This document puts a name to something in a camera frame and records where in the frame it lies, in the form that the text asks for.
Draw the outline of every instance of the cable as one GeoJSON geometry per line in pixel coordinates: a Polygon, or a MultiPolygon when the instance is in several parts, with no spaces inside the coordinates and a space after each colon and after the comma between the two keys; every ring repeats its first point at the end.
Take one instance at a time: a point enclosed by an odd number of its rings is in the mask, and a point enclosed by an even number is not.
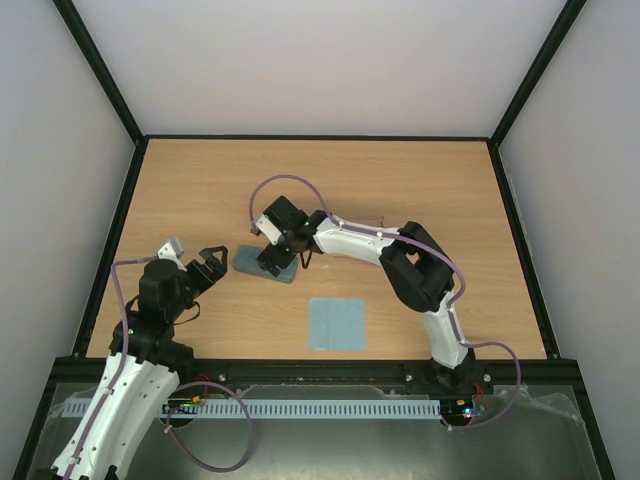
{"type": "MultiPolygon", "coordinates": [[[[269,177],[266,180],[260,182],[260,184],[258,184],[258,186],[253,190],[253,192],[251,193],[251,196],[249,197],[249,220],[251,221],[251,229],[252,229],[252,231],[254,231],[254,232],[258,231],[257,230],[258,227],[257,227],[257,225],[255,223],[255,216],[254,216],[254,213],[253,213],[253,203],[255,201],[256,195],[268,183],[271,183],[274,180],[280,180],[280,179],[284,179],[284,178],[288,178],[288,179],[291,179],[291,180],[296,180],[298,182],[304,183],[307,187],[309,187],[311,189],[311,191],[313,191],[313,193],[315,193],[316,197],[318,198],[318,201],[320,202],[320,205],[322,205],[322,209],[327,214],[327,218],[335,226],[340,227],[340,228],[342,228],[344,230],[352,231],[354,233],[361,233],[361,234],[371,235],[371,236],[374,236],[374,232],[380,231],[377,227],[368,227],[368,228],[367,227],[356,227],[356,226],[353,226],[353,225],[348,225],[346,223],[343,223],[341,225],[340,222],[338,221],[338,219],[336,219],[335,216],[329,210],[329,207],[327,206],[327,203],[325,202],[324,198],[322,197],[322,194],[320,193],[320,191],[311,182],[309,182],[308,180],[305,180],[304,178],[299,177],[297,175],[290,175],[290,174],[280,174],[280,175],[274,175],[272,177],[269,177]]],[[[443,423],[445,424],[445,426],[449,430],[460,430],[460,431],[462,431],[462,430],[473,430],[473,429],[478,428],[480,426],[486,426],[486,425],[489,425],[489,424],[493,423],[495,420],[501,418],[503,415],[505,415],[511,409],[511,407],[513,407],[514,403],[516,402],[516,400],[518,398],[518,392],[520,391],[520,384],[522,382],[522,375],[521,375],[521,371],[520,371],[520,362],[519,362],[518,357],[516,356],[515,352],[511,348],[509,348],[509,346],[505,345],[502,342],[467,343],[466,340],[460,334],[460,332],[458,330],[458,326],[456,324],[455,316],[454,316],[453,305],[464,294],[465,290],[467,289],[467,282],[466,282],[466,280],[464,278],[464,275],[462,274],[462,271],[460,270],[460,268],[458,268],[458,266],[455,263],[453,263],[453,261],[449,257],[447,257],[443,253],[435,250],[434,248],[431,248],[430,246],[425,245],[422,242],[418,242],[417,240],[414,240],[414,239],[408,238],[408,237],[404,237],[402,235],[398,235],[398,234],[394,234],[394,233],[388,233],[388,232],[384,232],[384,231],[382,232],[382,238],[388,238],[388,239],[391,239],[391,240],[398,240],[398,241],[407,243],[409,245],[412,245],[412,246],[414,246],[416,248],[419,248],[419,249],[427,252],[428,254],[436,257],[438,260],[441,260],[442,262],[444,262],[456,274],[456,276],[458,277],[458,280],[460,281],[460,288],[451,297],[451,299],[449,299],[449,301],[446,304],[447,314],[449,316],[449,321],[451,322],[451,327],[453,329],[453,333],[454,333],[458,343],[460,345],[462,345],[463,347],[466,347],[466,348],[484,348],[484,347],[489,347],[489,346],[501,347],[504,350],[506,350],[509,353],[509,355],[511,355],[511,358],[513,359],[513,362],[514,362],[515,367],[516,367],[516,388],[514,390],[513,396],[511,397],[509,402],[507,402],[505,407],[499,413],[497,413],[494,417],[490,418],[489,420],[485,420],[482,423],[477,423],[477,424],[473,424],[473,425],[458,426],[458,427],[454,427],[454,426],[450,425],[446,420],[444,420],[444,418],[443,418],[443,423]]]]}
{"type": "Polygon", "coordinates": [[[309,268],[309,264],[311,263],[311,255],[313,255],[313,252],[311,250],[309,250],[309,255],[307,255],[307,259],[304,259],[304,255],[302,254],[302,252],[300,252],[300,265],[302,265],[303,269],[307,269],[309,268]]]}
{"type": "Polygon", "coordinates": [[[124,306],[124,310],[125,310],[125,312],[127,312],[127,315],[129,315],[131,313],[131,309],[133,308],[133,304],[136,303],[139,298],[140,298],[140,295],[136,295],[131,300],[129,300],[127,302],[127,304],[124,306]]]}
{"type": "Polygon", "coordinates": [[[185,323],[189,323],[189,322],[193,322],[196,318],[198,318],[200,316],[200,304],[198,302],[193,302],[193,304],[198,307],[198,312],[191,318],[187,318],[186,320],[183,320],[181,322],[174,322],[173,326],[177,326],[177,325],[184,325],[185,323]]]}
{"type": "MultiPolygon", "coordinates": [[[[195,380],[204,380],[206,382],[210,382],[211,381],[211,379],[207,375],[205,375],[204,373],[201,373],[200,375],[196,375],[194,379],[195,380]]],[[[204,387],[204,402],[202,403],[202,405],[205,405],[207,403],[207,400],[209,400],[209,387],[207,387],[205,385],[205,387],[204,387]]]]}
{"type": "Polygon", "coordinates": [[[173,439],[173,441],[176,442],[176,445],[178,445],[180,450],[182,450],[184,452],[184,454],[189,458],[189,460],[191,460],[193,463],[198,465],[200,468],[203,468],[204,470],[207,470],[207,471],[213,472],[213,473],[233,472],[234,470],[239,469],[241,466],[243,466],[245,463],[247,463],[247,461],[249,460],[249,457],[251,457],[251,454],[253,453],[253,447],[255,445],[255,432],[254,432],[254,429],[253,429],[253,420],[251,419],[251,415],[249,414],[249,409],[247,408],[246,404],[240,399],[240,397],[235,394],[235,392],[233,392],[231,389],[225,387],[224,385],[219,385],[219,384],[213,383],[213,382],[198,381],[198,382],[185,383],[184,385],[180,385],[178,388],[176,388],[174,393],[175,392],[179,392],[181,390],[186,390],[187,388],[197,387],[197,386],[206,386],[206,387],[212,387],[212,388],[216,388],[218,390],[221,390],[224,393],[226,393],[227,395],[229,395],[230,397],[232,397],[236,402],[238,402],[238,405],[240,405],[240,408],[244,412],[244,416],[247,419],[247,429],[249,431],[249,439],[247,441],[247,448],[245,449],[244,453],[242,454],[242,457],[240,457],[240,460],[238,460],[235,464],[231,465],[230,467],[214,467],[213,465],[209,465],[208,463],[204,463],[202,460],[196,458],[196,456],[193,455],[189,451],[189,449],[184,445],[184,443],[182,443],[182,440],[180,440],[180,438],[178,438],[178,436],[173,431],[173,428],[171,427],[171,424],[169,423],[171,421],[171,415],[176,410],[175,408],[171,409],[169,411],[169,413],[167,414],[167,418],[165,419],[165,425],[166,425],[165,433],[168,433],[169,436],[173,439]]]}
{"type": "MultiPolygon", "coordinates": [[[[118,280],[118,274],[116,273],[116,267],[119,267],[120,265],[135,265],[138,263],[148,263],[151,260],[155,260],[156,258],[158,257],[153,256],[153,257],[139,258],[137,260],[121,260],[119,262],[114,262],[111,264],[111,279],[113,280],[113,286],[115,287],[116,297],[118,299],[118,306],[120,307],[120,317],[122,319],[121,320],[122,321],[122,354],[120,356],[120,363],[118,364],[116,373],[113,375],[113,378],[107,385],[107,388],[105,389],[105,393],[103,393],[100,399],[98,400],[98,403],[96,404],[96,408],[91,413],[91,416],[87,420],[84,430],[80,434],[80,438],[78,439],[76,448],[73,451],[74,458],[78,458],[78,456],[80,455],[80,452],[84,447],[84,443],[87,441],[87,437],[91,432],[91,427],[93,427],[93,424],[95,423],[96,418],[98,418],[98,415],[100,414],[100,411],[102,410],[102,406],[104,405],[104,402],[107,400],[109,393],[113,390],[113,387],[118,382],[118,379],[120,378],[120,375],[122,374],[125,363],[127,361],[127,352],[129,351],[129,323],[127,322],[127,311],[124,303],[124,297],[122,295],[122,288],[120,287],[120,281],[118,280]]],[[[73,472],[74,466],[75,464],[72,463],[67,467],[67,470],[64,472],[64,476],[62,477],[63,480],[69,480],[69,478],[71,477],[71,473],[73,472]]]]}
{"type": "Polygon", "coordinates": [[[473,378],[473,377],[471,377],[471,385],[476,387],[476,394],[473,397],[471,397],[471,400],[475,400],[478,397],[482,397],[482,404],[484,405],[484,407],[486,409],[487,408],[487,399],[484,397],[484,390],[482,389],[480,384],[476,381],[476,379],[473,378]]]}

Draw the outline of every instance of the robotic arm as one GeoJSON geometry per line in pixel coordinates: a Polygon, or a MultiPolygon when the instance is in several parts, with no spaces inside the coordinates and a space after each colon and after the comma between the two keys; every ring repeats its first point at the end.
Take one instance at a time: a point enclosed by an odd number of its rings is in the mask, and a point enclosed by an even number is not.
{"type": "Polygon", "coordinates": [[[172,340],[173,325],[184,310],[200,308],[196,298],[225,275],[227,249],[205,248],[203,263],[186,266],[182,254],[178,239],[170,239],[145,265],[139,295],[126,306],[128,331],[122,322],[114,329],[101,382],[53,464],[54,478],[124,479],[163,401],[192,378],[193,349],[172,340]]]}
{"type": "Polygon", "coordinates": [[[473,360],[473,351],[461,345],[465,341],[455,307],[447,307],[453,295],[453,271],[435,256],[398,240],[412,239],[445,255],[420,224],[377,228],[335,215],[330,219],[322,210],[307,216],[281,196],[256,220],[252,231],[264,234],[270,242],[257,261],[273,276],[278,276],[297,255],[307,268],[313,253],[340,254],[381,266],[400,301],[422,314],[433,360],[448,370],[473,360]],[[412,262],[409,256],[416,254],[417,260],[412,262]]]}

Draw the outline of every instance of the wooden table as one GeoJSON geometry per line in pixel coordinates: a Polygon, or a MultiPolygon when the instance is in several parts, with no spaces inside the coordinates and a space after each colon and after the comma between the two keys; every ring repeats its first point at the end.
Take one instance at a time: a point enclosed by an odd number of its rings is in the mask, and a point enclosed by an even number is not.
{"type": "MultiPolygon", "coordinates": [[[[338,215],[385,226],[421,223],[460,266],[467,293],[458,302],[470,342],[499,340],[520,358],[545,358],[504,207],[484,143],[330,140],[151,140],[120,240],[117,259],[154,254],[170,236],[182,240],[183,261],[207,246],[265,246],[249,233],[248,199],[268,176],[293,173],[314,183],[338,215]]],[[[307,213],[319,208],[302,184],[265,187],[262,211],[286,195],[307,213]]],[[[137,293],[142,267],[119,270],[125,298],[137,293]]],[[[176,327],[176,341],[199,358],[425,359],[430,345],[418,313],[395,296],[382,269],[346,258],[314,255],[295,281],[241,274],[199,298],[202,315],[176,327]],[[314,351],[308,345],[312,297],[364,299],[367,348],[314,351]]],[[[193,311],[185,312],[183,318],[193,311]]],[[[109,283],[88,356],[105,356],[119,321],[109,283]]],[[[508,358],[500,349],[482,359],[508,358]]]]}

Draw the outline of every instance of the black frame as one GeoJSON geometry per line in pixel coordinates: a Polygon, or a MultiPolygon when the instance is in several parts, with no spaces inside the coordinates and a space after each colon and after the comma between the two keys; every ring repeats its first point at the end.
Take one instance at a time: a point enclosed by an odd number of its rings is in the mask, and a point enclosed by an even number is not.
{"type": "MultiPolygon", "coordinates": [[[[201,138],[201,139],[255,139],[255,140],[361,140],[361,141],[474,141],[487,145],[496,182],[505,206],[505,212],[520,259],[527,288],[536,315],[547,360],[521,361],[522,374],[532,385],[571,385],[578,407],[587,425],[587,432],[603,479],[613,479],[614,474],[606,449],[591,408],[591,403],[582,380],[578,364],[574,360],[562,359],[553,334],[553,329],[538,284],[528,244],[516,210],[513,195],[500,158],[499,147],[513,126],[516,118],[535,86],[542,77],[554,54],[560,47],[569,29],[578,17],[586,0],[567,0],[562,12],[547,35],[535,60],[511,100],[491,138],[486,137],[427,137],[427,136],[339,136],[339,135],[144,135],[138,127],[129,107],[122,97],[106,63],[102,59],[91,35],[71,0],[52,0],[80,50],[91,66],[129,136],[135,151],[117,210],[109,230],[98,271],[87,301],[76,341],[73,356],[56,359],[44,389],[33,424],[29,431],[14,478],[25,478],[30,467],[40,431],[44,426],[55,388],[60,383],[95,383],[104,368],[104,359],[86,358],[86,352],[95,325],[98,309],[113,262],[127,212],[135,190],[140,168],[149,140],[154,138],[201,138]]],[[[224,374],[226,382],[233,388],[261,383],[300,384],[300,378],[313,378],[313,383],[325,384],[371,384],[383,390],[398,393],[429,393],[432,398],[453,398],[451,394],[438,390],[433,385],[426,387],[415,380],[407,381],[407,375],[419,378],[425,368],[424,361],[271,361],[271,360],[196,360],[196,370],[212,378],[224,374]]],[[[495,384],[514,384],[515,375],[511,361],[476,361],[476,368],[489,373],[495,384]]]]}

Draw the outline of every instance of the white wall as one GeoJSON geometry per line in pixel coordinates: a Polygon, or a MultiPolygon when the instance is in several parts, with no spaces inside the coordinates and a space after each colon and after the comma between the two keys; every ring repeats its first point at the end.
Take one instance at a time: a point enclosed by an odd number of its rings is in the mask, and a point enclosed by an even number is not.
{"type": "Polygon", "coordinates": [[[53,359],[71,351],[133,146],[53,2],[2,2],[0,45],[0,478],[10,478],[53,359]]]}
{"type": "Polygon", "coordinates": [[[489,136],[564,0],[76,0],[145,133],[489,136]]]}
{"type": "Polygon", "coordinates": [[[618,478],[640,457],[640,2],[590,1],[503,145],[564,356],[618,478]]]}

